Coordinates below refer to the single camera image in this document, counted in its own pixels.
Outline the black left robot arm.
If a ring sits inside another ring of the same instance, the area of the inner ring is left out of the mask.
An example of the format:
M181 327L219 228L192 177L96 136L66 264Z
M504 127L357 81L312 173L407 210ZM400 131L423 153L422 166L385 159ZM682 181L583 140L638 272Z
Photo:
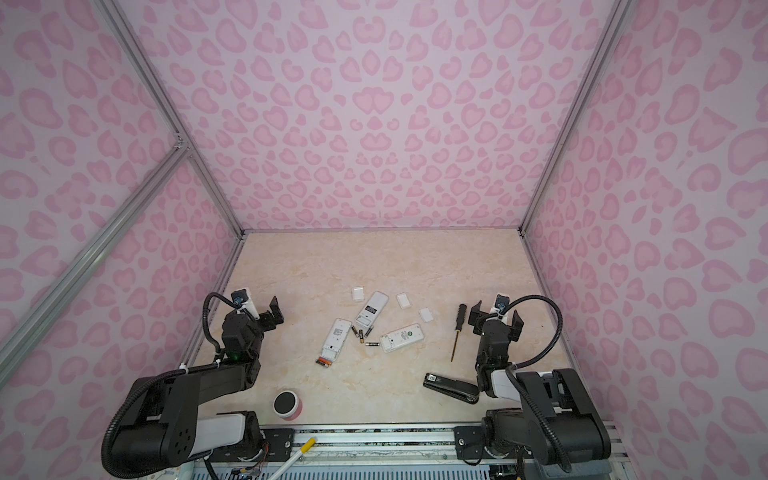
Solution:
M250 389L261 370L260 353L266 332L283 324L279 301L255 313L237 296L222 297L230 307L220 339L205 326L214 347L213 360L201 366L180 366L134 382L110 421L101 444L101 463L108 474L139 478L198 459L255 461L267 459L268 442L252 411L199 416L201 405Z

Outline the red and white remote control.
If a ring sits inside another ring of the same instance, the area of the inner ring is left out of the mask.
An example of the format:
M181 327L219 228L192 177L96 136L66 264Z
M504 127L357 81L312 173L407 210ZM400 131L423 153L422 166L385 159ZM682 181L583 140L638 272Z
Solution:
M375 323L388 301L389 297L386 294L375 291L358 314L355 320L357 327L363 330L369 329Z

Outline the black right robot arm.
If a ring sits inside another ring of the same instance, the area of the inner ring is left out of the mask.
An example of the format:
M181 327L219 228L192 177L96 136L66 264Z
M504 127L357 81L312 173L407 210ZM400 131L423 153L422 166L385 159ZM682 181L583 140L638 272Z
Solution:
M516 308L528 301L541 301L551 308L555 330L540 352L513 362L509 347L518 341L524 327ZM502 297L488 312L480 305L462 304L456 327L465 325L480 338L472 395L485 393L513 404L487 411L475 430L455 430L460 461L477 466L484 457L513 456L518 478L524 478L527 460L533 460L543 471L556 466L568 478L585 475L589 468L611 457L607 428L578 373L572 368L544 373L532 368L554 348L563 332L564 316L552 299L538 294L516 300Z

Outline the white battery cover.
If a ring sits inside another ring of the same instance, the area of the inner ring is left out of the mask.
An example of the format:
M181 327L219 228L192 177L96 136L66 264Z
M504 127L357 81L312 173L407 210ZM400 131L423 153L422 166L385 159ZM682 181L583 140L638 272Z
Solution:
M396 300L401 309L409 309L411 307L411 302L406 293L397 294Z
M422 308L419 310L420 318L425 323L431 323L434 321L434 316L428 308Z
M365 300L365 292L363 287L355 287L352 289L352 299L355 302L362 302Z

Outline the black yellow handled screwdriver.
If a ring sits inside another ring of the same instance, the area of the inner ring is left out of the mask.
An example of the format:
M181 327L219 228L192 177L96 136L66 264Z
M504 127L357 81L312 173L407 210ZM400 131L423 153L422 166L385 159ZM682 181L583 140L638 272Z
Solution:
M466 304L461 303L458 306L456 320L455 320L455 328L454 328L455 336L454 336L454 342L451 350L451 357L450 357L451 362L453 362L455 359L458 340L462 332L463 326L467 320L467 316L468 316L468 307Z

